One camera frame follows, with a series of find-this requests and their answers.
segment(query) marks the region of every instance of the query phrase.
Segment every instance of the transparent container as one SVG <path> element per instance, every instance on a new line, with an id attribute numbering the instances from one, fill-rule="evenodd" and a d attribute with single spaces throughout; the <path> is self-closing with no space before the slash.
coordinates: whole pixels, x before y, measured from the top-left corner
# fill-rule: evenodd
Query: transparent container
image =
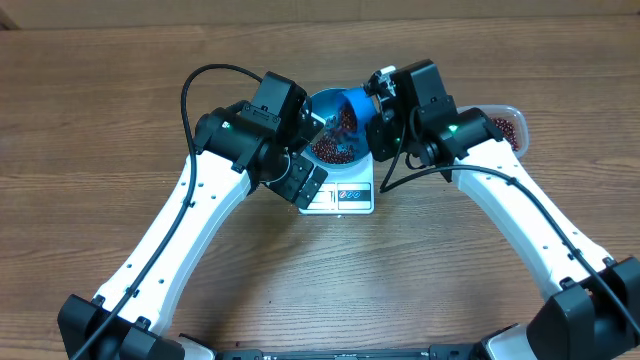
<path id="1" fill-rule="evenodd" d="M 511 105 L 472 105 L 462 106 L 458 108 L 458 113 L 477 107 L 491 118 L 503 118 L 510 121 L 516 131 L 516 141 L 518 142 L 518 150 L 514 151 L 516 157 L 521 158 L 529 149 L 529 128 L 527 120 L 520 110 Z"/>

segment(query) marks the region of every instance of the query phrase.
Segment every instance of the red beans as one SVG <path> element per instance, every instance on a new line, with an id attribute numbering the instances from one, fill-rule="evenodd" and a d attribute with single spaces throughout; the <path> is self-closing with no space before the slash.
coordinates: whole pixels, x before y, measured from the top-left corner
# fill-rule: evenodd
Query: red beans
<path id="1" fill-rule="evenodd" d="M 355 159 L 353 146 L 350 145 L 347 151 L 340 151 L 337 141 L 326 134 L 311 147 L 311 151 L 327 164 L 347 164 Z"/>
<path id="2" fill-rule="evenodd" d="M 346 107 L 342 108 L 337 121 L 328 121 L 327 125 L 327 131 L 322 139 L 311 147 L 311 152 L 328 164 L 348 164 L 355 160 L 353 145 L 342 143 L 342 146 L 339 147 L 340 141 L 338 140 L 346 139 L 345 134 L 357 130 L 358 122 L 353 111 Z"/>
<path id="3" fill-rule="evenodd" d="M 340 127 L 348 132 L 358 130 L 358 120 L 351 109 L 346 106 L 340 110 Z"/>
<path id="4" fill-rule="evenodd" d="M 520 144 L 518 144 L 518 139 L 516 137 L 516 127 L 511 121 L 503 118 L 491 118 L 491 121 L 493 121 L 496 127 L 502 131 L 505 140 L 511 144 L 511 149 L 513 149 L 513 151 L 520 149 Z"/>

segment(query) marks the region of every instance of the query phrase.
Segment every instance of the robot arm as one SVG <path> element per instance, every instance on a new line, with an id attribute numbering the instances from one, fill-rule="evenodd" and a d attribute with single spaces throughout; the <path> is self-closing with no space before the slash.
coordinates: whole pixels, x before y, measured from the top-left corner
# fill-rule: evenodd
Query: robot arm
<path id="1" fill-rule="evenodd" d="M 135 323 L 140 317 L 148 320 L 148 330 L 160 336 L 169 330 L 182 290 L 215 233 L 251 188 L 248 172 L 231 170 L 230 160 L 208 151 L 197 155 L 196 159 L 199 171 L 191 201 L 193 210 L 186 212 L 165 251 L 118 313 L 120 318 L 130 323 Z M 113 310 L 162 241 L 182 206 L 189 176 L 187 159 L 173 193 L 138 247 L 94 295 L 94 298 L 104 299 L 104 310 Z"/>
<path id="2" fill-rule="evenodd" d="M 496 169 L 517 178 L 542 202 L 563 232 L 570 235 L 589 264 L 598 272 L 605 269 L 605 260 L 611 260 L 609 253 L 560 212 L 527 174 L 508 142 L 487 140 L 468 149 L 468 153 L 463 159 L 455 159 L 454 164 Z M 502 179 L 473 171 L 454 170 L 453 183 L 496 224 L 526 265 L 545 301 L 563 290 L 565 279 L 581 282 L 590 276 L 531 200 L 517 188 Z"/>

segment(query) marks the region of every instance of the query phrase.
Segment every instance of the wooden table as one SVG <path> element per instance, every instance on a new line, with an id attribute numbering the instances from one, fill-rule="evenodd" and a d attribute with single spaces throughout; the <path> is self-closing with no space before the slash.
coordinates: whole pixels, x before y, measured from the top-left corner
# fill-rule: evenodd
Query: wooden table
<path id="1" fill-rule="evenodd" d="M 458 105 L 521 109 L 531 175 L 617 259 L 640 255 L 639 49 L 637 16 L 2 32 L 0 357 L 65 357 L 58 310 L 91 298 L 166 201 L 187 154 L 180 88 L 210 62 L 314 93 L 430 57 Z M 202 76 L 192 120 L 255 88 Z M 172 333 L 218 349 L 422 347 L 537 313 L 514 251 L 441 177 L 376 201 L 373 216 L 303 217 L 257 191 L 198 265 Z"/>

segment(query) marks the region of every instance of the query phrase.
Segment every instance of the cable wire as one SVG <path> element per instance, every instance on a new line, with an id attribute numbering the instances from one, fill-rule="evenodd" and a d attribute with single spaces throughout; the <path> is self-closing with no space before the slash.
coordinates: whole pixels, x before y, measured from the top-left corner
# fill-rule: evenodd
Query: cable wire
<path id="1" fill-rule="evenodd" d="M 411 111 L 409 112 L 409 121 L 413 122 L 413 117 L 416 114 L 416 111 L 418 111 L 418 107 L 414 107 L 413 109 L 411 109 Z M 382 184 L 380 184 L 380 193 L 386 193 L 387 191 L 393 189 L 389 189 L 387 188 L 387 183 L 389 182 L 389 179 L 391 179 L 391 175 L 393 174 L 393 171 L 396 169 L 396 164 L 398 164 L 398 159 L 400 158 L 400 154 L 402 154 L 402 146 L 404 145 L 404 139 L 407 135 L 407 125 L 405 124 L 402 127 L 402 135 L 400 135 L 400 144 L 398 144 L 398 150 L 396 152 L 396 155 L 393 157 L 393 161 L 391 162 L 391 166 L 389 167 L 389 171 L 387 171 L 387 174 L 384 176 L 384 179 L 382 180 Z"/>
<path id="2" fill-rule="evenodd" d="M 189 159 L 191 164 L 191 174 L 189 175 L 190 178 L 189 178 L 189 188 L 187 189 L 187 195 L 185 196 L 182 202 L 182 206 L 180 207 L 180 211 L 178 212 L 176 219 L 173 221 L 173 224 L 171 224 L 169 231 L 167 231 L 167 234 L 162 239 L 162 242 L 160 242 L 160 245 L 158 245 L 153 255 L 151 255 L 151 258 L 149 258 L 149 261 L 147 261 L 147 263 L 142 268 L 138 276 L 135 278 L 131 286 L 127 288 L 127 290 L 124 293 L 124 296 L 122 296 L 118 304 L 116 304 L 113 310 L 111 310 L 111 313 L 109 314 L 109 316 L 96 329 L 96 331 L 94 331 L 93 334 L 91 334 L 89 339 L 85 341 L 85 343 L 80 347 L 80 349 L 76 351 L 76 353 L 71 357 L 71 360 L 78 360 L 84 353 L 86 353 L 89 350 L 89 348 L 93 345 L 93 343 L 96 342 L 96 340 L 109 327 L 109 325 L 111 325 L 111 323 L 118 317 L 118 313 L 120 312 L 120 310 L 122 310 L 122 308 L 124 308 L 124 306 L 126 305 L 127 301 L 131 299 L 133 294 L 138 289 L 138 286 L 140 286 L 140 284 L 144 280 L 147 273 L 149 273 L 149 270 L 151 270 L 151 268 L 153 267 L 153 264 L 155 264 L 156 260 L 158 260 L 158 258 L 162 254 L 162 251 L 164 251 L 164 249 L 169 244 L 171 237 L 173 237 L 173 234 L 175 234 L 176 230 L 178 229 L 178 226 L 180 225 L 180 222 L 184 218 L 184 214 L 189 209 L 189 206 L 191 204 L 191 198 L 193 197 L 193 191 L 196 186 L 197 171 L 196 171 L 196 150 L 193 144 L 193 137 L 191 135 L 191 127 L 189 126 L 189 116 L 187 115 L 187 92 L 189 91 L 189 86 L 191 86 L 191 82 L 198 75 L 202 74 L 207 70 L 213 70 L 213 69 L 228 69 L 228 70 L 237 71 L 252 77 L 258 82 L 262 82 L 262 78 L 252 73 L 251 71 L 243 69 L 239 66 L 229 65 L 229 64 L 209 64 L 209 65 L 202 66 L 196 69 L 194 72 L 192 72 L 191 75 L 189 75 L 187 80 L 184 82 L 184 85 L 182 86 L 182 93 L 180 95 L 180 114 L 182 115 L 182 125 L 184 127 L 184 134 L 187 139 L 187 146 L 189 148 Z"/>
<path id="3" fill-rule="evenodd" d="M 627 307 L 622 303 L 620 298 L 618 298 L 618 296 L 613 292 L 613 290 L 609 287 L 609 285 L 607 285 L 607 283 L 602 279 L 600 274 L 598 274 L 598 272 L 582 256 L 582 251 L 580 251 L 580 249 L 576 248 L 575 245 L 573 245 L 573 243 L 571 242 L 569 237 L 567 237 L 567 235 L 565 235 L 565 233 L 560 228 L 560 225 L 558 225 L 558 223 L 555 221 L 553 216 L 551 216 L 549 211 L 544 207 L 544 205 L 542 205 L 540 200 L 538 200 L 538 198 L 531 192 L 531 190 L 529 190 L 526 186 L 522 185 L 522 183 L 520 183 L 520 181 L 518 181 L 517 178 L 511 177 L 511 176 L 509 176 L 509 175 L 507 175 L 505 173 L 502 173 L 500 171 L 497 171 L 497 170 L 494 170 L 494 169 L 485 168 L 485 167 L 482 167 L 482 166 L 450 165 L 450 166 L 442 166 L 442 167 L 438 167 L 438 168 L 426 169 L 426 170 L 422 170 L 422 171 L 419 171 L 417 173 L 408 175 L 408 176 L 406 176 L 406 177 L 404 177 L 404 178 L 402 178 L 402 179 L 400 179 L 398 181 L 395 181 L 393 184 L 385 187 L 384 190 L 381 189 L 380 192 L 381 193 L 388 192 L 388 191 L 393 190 L 394 188 L 396 188 L 396 187 L 398 187 L 398 186 L 400 186 L 402 184 L 405 184 L 405 183 L 407 183 L 407 182 L 409 182 L 411 180 L 417 179 L 417 178 L 422 177 L 422 176 L 426 176 L 426 175 L 430 175 L 430 174 L 434 174 L 434 173 L 441 173 L 441 172 L 444 172 L 444 171 L 458 171 L 458 170 L 476 171 L 476 172 L 479 172 L 479 173 L 484 173 L 484 174 L 489 174 L 489 175 L 493 175 L 493 176 L 499 177 L 499 178 L 501 178 L 503 180 L 506 180 L 507 185 L 515 186 L 527 198 L 529 198 L 529 200 L 531 200 L 533 205 L 535 205 L 535 207 L 538 208 L 540 213 L 542 213 L 544 218 L 549 222 L 549 224 L 551 225 L 553 230 L 558 234 L 558 236 L 562 240 L 562 243 L 567 246 L 567 248 L 569 249 L 571 254 L 575 257 L 575 259 L 578 260 L 580 265 L 582 265 L 582 267 L 584 267 L 584 269 L 589 273 L 589 275 L 591 275 L 591 277 L 596 281 L 596 283 L 600 287 L 600 290 L 602 290 L 611 299 L 611 301 L 613 302 L 615 307 L 618 309 L 618 311 L 620 312 L 622 317 L 624 317 L 627 320 L 627 322 L 629 323 L 629 325 L 631 325 L 631 327 L 633 328 L 636 336 L 640 336 L 640 326 L 638 326 L 638 323 L 635 321 L 635 319 L 633 318 L 633 316 L 629 312 L 629 309 L 627 309 Z"/>

